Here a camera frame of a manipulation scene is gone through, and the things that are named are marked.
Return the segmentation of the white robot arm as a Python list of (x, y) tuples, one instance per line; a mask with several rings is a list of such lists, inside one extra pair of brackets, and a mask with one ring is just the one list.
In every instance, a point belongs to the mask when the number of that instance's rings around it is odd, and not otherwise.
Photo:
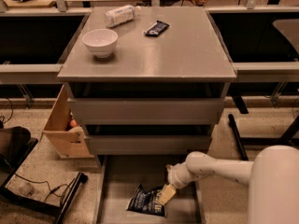
[(167, 165), (167, 180), (158, 203), (167, 204), (179, 189), (208, 175), (249, 188), (247, 224), (299, 224), (299, 150), (271, 146), (254, 161), (216, 159), (199, 151)]

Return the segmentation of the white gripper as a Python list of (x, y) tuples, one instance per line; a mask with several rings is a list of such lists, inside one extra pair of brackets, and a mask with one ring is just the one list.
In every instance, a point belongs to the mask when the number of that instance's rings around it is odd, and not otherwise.
[(164, 185), (158, 192), (157, 203), (167, 204), (176, 194), (176, 189), (183, 189), (194, 181), (194, 174), (189, 171), (185, 162), (176, 165), (167, 164), (167, 181), (170, 185)]

